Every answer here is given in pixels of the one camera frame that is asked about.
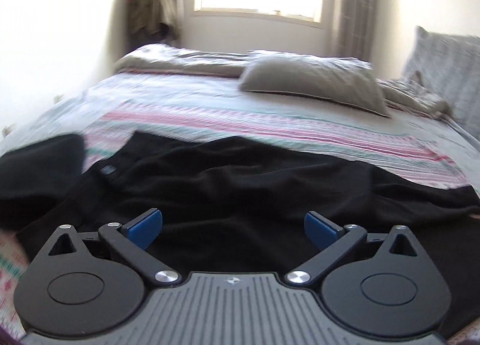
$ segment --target pillow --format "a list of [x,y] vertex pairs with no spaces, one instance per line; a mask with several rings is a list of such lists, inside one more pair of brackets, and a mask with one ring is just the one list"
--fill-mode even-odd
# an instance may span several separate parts
[[320,58],[254,51],[240,89],[315,97],[390,116],[371,64],[355,58]]
[[429,33],[421,27],[402,80],[418,78],[445,99],[453,118],[480,139],[480,39]]

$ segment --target wall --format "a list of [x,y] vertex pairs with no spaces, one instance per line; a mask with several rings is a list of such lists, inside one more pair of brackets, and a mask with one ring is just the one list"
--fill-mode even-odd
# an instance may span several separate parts
[[480,35],[480,0],[378,0],[372,62],[376,75],[397,78],[414,44],[414,29]]
[[0,0],[0,129],[34,120],[112,73],[126,0]]
[[185,21],[182,46],[206,51],[245,53],[267,49],[293,53],[328,54],[330,37],[329,8],[325,0],[325,28],[245,16],[193,15],[194,0],[184,0]]

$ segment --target blue gripper pad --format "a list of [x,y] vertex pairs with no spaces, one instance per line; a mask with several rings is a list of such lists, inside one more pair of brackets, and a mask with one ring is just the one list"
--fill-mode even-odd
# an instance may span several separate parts
[[162,213],[155,208],[125,224],[121,232],[128,240],[145,250],[162,231],[162,224]]
[[303,221],[305,235],[322,251],[338,241],[345,234],[345,230],[315,211],[306,214]]

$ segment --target black cloth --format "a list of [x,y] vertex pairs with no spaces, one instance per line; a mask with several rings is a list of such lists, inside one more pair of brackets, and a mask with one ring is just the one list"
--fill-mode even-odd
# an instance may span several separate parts
[[0,228],[20,230],[61,203],[84,156],[83,138],[67,134],[0,157]]
[[[126,223],[152,207],[162,211],[164,228],[148,252],[183,275],[282,275],[317,253],[303,232],[309,210],[370,232],[409,225],[420,231],[427,251],[442,263],[446,243],[454,244],[452,252],[462,253],[471,240],[444,242],[436,237],[440,232],[431,233],[433,228],[426,226],[464,222],[466,215],[480,212],[480,201],[472,187],[430,188],[364,162],[239,137],[195,144],[137,132],[110,159],[95,163],[64,203],[18,238],[32,258],[60,224],[94,231],[108,222]],[[441,225],[436,228],[450,227]],[[450,275],[448,263],[442,269]],[[469,273],[477,272],[475,265]],[[457,286],[454,276],[446,277],[453,278],[451,287]],[[452,289],[455,314],[460,310],[455,298],[469,303],[465,289],[477,288],[477,279],[468,283]],[[470,308],[469,313],[480,315],[480,303]],[[445,325],[443,333],[459,329],[460,321]]]
[[469,216],[413,232],[452,293],[440,334],[450,338],[480,317],[480,220]]

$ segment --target silver bolt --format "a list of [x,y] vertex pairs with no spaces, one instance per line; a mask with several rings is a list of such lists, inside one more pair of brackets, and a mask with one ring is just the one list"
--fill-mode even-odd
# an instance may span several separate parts
[[287,273],[286,279],[295,284],[303,284],[310,280],[310,275],[304,271],[292,271]]
[[155,273],[155,280],[160,283],[173,283],[179,279],[180,275],[175,271],[160,271]]

